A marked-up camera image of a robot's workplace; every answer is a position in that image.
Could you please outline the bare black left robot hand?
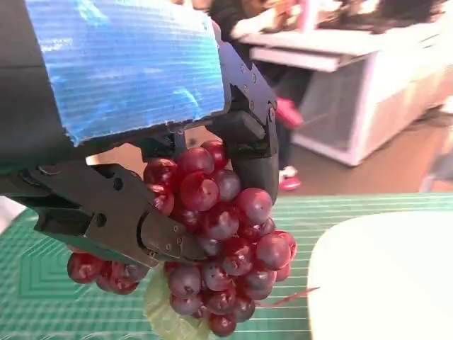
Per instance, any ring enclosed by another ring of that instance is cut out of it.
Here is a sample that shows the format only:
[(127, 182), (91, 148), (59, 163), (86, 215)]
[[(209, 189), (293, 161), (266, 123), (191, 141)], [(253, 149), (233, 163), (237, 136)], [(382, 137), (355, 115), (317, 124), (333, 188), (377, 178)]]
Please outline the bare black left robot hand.
[(103, 259), (205, 258), (138, 175), (86, 158), (124, 143), (183, 151), (222, 138), (244, 187), (277, 195), (277, 99), (206, 14), (168, 1), (1, 2), (1, 194), (35, 229)]

